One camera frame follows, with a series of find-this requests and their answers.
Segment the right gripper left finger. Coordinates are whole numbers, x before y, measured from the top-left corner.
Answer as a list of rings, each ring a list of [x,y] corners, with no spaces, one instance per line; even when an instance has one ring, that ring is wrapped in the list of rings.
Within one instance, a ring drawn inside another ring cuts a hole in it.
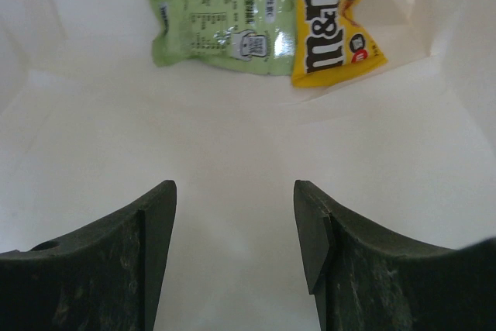
[[[86,226],[1,255],[3,330],[152,330],[177,206],[174,181]]]

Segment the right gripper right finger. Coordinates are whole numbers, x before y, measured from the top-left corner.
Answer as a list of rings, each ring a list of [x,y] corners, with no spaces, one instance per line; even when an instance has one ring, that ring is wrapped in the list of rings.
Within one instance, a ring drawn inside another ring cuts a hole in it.
[[[423,243],[294,184],[308,291],[323,330],[493,330],[495,241]]]

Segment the beige paper bag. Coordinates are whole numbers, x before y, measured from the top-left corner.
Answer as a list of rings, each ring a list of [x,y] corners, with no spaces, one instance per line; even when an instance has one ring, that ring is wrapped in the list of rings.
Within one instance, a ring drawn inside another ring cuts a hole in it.
[[[1,249],[165,180],[158,330],[317,330],[293,209],[309,180],[411,238],[495,235],[495,0],[361,0],[388,63],[331,88],[154,65],[148,0],[1,0]]]

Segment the yellow candy packet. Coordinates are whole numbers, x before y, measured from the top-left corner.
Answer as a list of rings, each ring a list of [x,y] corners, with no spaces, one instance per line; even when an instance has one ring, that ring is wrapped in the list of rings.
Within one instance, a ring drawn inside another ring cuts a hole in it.
[[[297,42],[291,83],[333,86],[385,65],[388,59],[354,19],[360,0],[295,0]]]

